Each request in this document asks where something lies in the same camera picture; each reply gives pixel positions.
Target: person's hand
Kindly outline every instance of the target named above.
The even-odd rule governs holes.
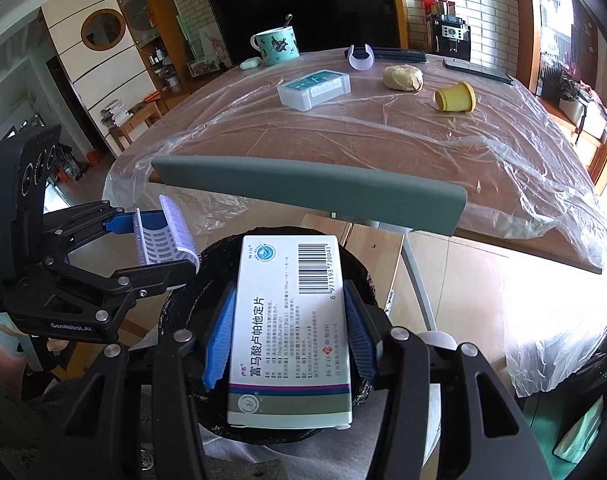
[[[27,335],[26,333],[21,332],[20,330],[17,330],[15,332],[14,330],[9,329],[7,326],[5,326],[2,323],[0,323],[0,330],[1,330],[1,332],[4,332],[8,335],[13,335],[13,336]],[[65,341],[63,339],[48,338],[48,342],[46,343],[45,346],[50,352],[60,352],[61,350],[65,349],[66,346],[68,346],[68,343],[69,343],[69,341]]]

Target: medicine box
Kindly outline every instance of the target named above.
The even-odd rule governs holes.
[[[228,423],[347,428],[350,361],[337,237],[246,236],[232,332]]]
[[[318,70],[279,85],[282,104],[305,112],[318,104],[350,93],[350,76],[334,70]]]

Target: clear plastic wrap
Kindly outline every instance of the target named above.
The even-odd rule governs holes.
[[[422,91],[398,92],[381,81],[391,64],[378,61],[358,72],[342,50],[332,50],[268,68],[230,70],[117,159],[104,198],[131,210],[158,207],[158,195],[168,194],[184,209],[192,233],[205,235],[244,211],[247,199],[151,184],[155,156],[255,156],[377,168],[465,187],[460,228],[547,240],[548,247],[586,266],[606,265],[607,223],[590,177],[530,92],[518,82],[509,86],[447,70],[436,56],[419,65]],[[351,93],[307,112],[281,104],[279,84],[321,69],[348,73]],[[475,89],[475,111],[438,111],[435,90],[462,80]],[[566,350],[558,349],[557,359]]]
[[[581,368],[607,330],[602,275],[516,255],[504,275],[506,367],[520,397],[548,392]]]

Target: round mirror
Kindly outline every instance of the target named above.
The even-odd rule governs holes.
[[[90,14],[81,27],[81,40],[92,50],[108,50],[125,34],[123,16],[114,9],[101,9]]]

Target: teal mug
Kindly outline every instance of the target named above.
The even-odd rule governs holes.
[[[254,34],[250,44],[261,53],[261,59],[268,66],[299,57],[292,27],[273,28]]]

